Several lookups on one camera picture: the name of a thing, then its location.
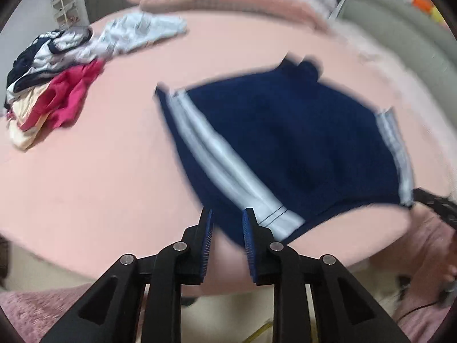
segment wall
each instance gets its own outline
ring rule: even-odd
[[[84,0],[77,2],[81,24],[88,24]],[[39,34],[57,28],[53,14],[51,0],[22,0],[0,32],[0,109],[13,61]]]

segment magenta clothing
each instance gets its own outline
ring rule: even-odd
[[[20,126],[27,131],[35,126],[42,115],[50,113],[46,125],[52,129],[72,123],[81,110],[88,87],[100,74],[104,60],[97,59],[63,71],[52,79],[40,95],[27,120]]]

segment metal screw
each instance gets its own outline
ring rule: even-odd
[[[131,264],[134,260],[135,260],[135,258],[131,254],[122,255],[121,259],[120,259],[121,263],[125,266],[128,266],[129,264]]]
[[[284,249],[284,245],[280,242],[272,242],[270,244],[270,249],[272,249],[274,252],[280,252],[282,249]]]
[[[336,258],[335,258],[333,255],[328,255],[328,254],[327,254],[327,255],[324,255],[324,256],[322,257],[322,261],[323,261],[325,264],[331,266],[331,265],[333,265],[333,264],[336,263]]]
[[[175,249],[177,252],[182,252],[183,250],[187,249],[187,244],[182,241],[175,242],[173,249]]]

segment black cable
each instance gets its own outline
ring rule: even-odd
[[[407,315],[413,313],[413,312],[416,312],[417,310],[421,310],[422,308],[427,308],[427,307],[432,307],[434,306],[435,304],[437,304],[439,302],[439,300],[436,300],[435,302],[433,303],[429,303],[429,304],[426,304],[425,306],[420,306],[420,307],[417,307],[417,308],[414,308],[413,310],[405,313],[403,316],[401,316],[398,320],[397,320],[397,324],[402,320],[404,319]]]

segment black clamp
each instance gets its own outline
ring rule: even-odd
[[[436,196],[422,188],[416,188],[413,192],[415,202],[420,202],[431,208],[443,222],[457,230],[457,204],[441,196]]]
[[[120,257],[57,321],[42,343],[133,343],[145,291],[150,284],[142,343],[181,341],[181,285],[199,285],[206,274],[212,212],[203,210],[197,226],[159,254]],[[243,213],[246,252],[253,281],[275,286],[273,342],[312,342],[305,284],[314,301],[321,343],[408,343],[373,297],[332,255],[301,256],[276,242]]]

